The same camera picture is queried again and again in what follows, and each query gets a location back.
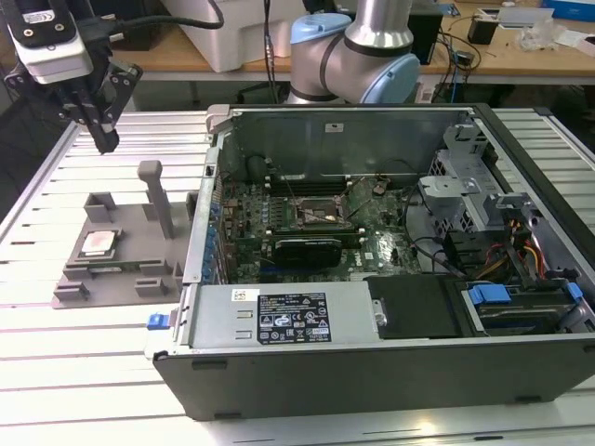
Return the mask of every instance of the green circuit board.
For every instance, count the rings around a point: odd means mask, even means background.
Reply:
[[[367,178],[344,196],[329,197],[274,197],[263,187],[226,185],[223,215],[230,282],[346,282],[421,272],[401,226],[403,191],[387,189],[378,195],[373,193],[377,185],[375,178]],[[331,215],[326,210],[330,208],[337,213]],[[334,268],[283,270],[272,260],[271,233],[324,235],[344,240],[347,247]]]

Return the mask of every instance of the white bin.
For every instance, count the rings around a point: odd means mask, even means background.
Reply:
[[[172,16],[217,21],[206,0],[162,0]],[[194,46],[215,72],[236,70],[244,63],[264,59],[264,5],[262,0],[216,0],[225,25],[220,30],[182,26]],[[306,14],[301,0],[271,0],[269,28],[275,56],[291,55],[291,25]]]

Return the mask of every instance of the warning label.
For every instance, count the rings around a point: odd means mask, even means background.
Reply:
[[[258,296],[260,344],[330,341],[331,328],[324,293]]]

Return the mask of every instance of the floor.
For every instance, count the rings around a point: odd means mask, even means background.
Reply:
[[[200,102],[189,100],[188,83],[142,83],[135,100],[144,111],[175,111],[205,109],[213,103],[230,103],[237,99],[239,88],[251,83],[198,84]],[[486,102],[493,89],[487,85],[470,85],[465,92],[467,102]],[[247,93],[246,103],[266,104],[267,89]],[[502,98],[500,107],[550,108],[575,135],[595,150],[595,124],[585,121],[587,104],[578,86],[519,86]],[[39,106],[13,105],[0,117],[0,221],[10,210],[20,193],[51,151],[65,127],[56,117],[47,116]]]

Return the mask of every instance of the blue latch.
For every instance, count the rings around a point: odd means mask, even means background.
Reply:
[[[578,301],[583,297],[583,292],[576,283],[568,283],[566,285],[566,290],[568,290],[568,294],[575,300],[576,303],[578,303]]]
[[[469,290],[469,296],[473,305],[481,304],[509,304],[509,292],[506,286],[496,283],[482,283],[475,285]]]
[[[147,322],[147,330],[169,330],[169,315],[153,313]]]

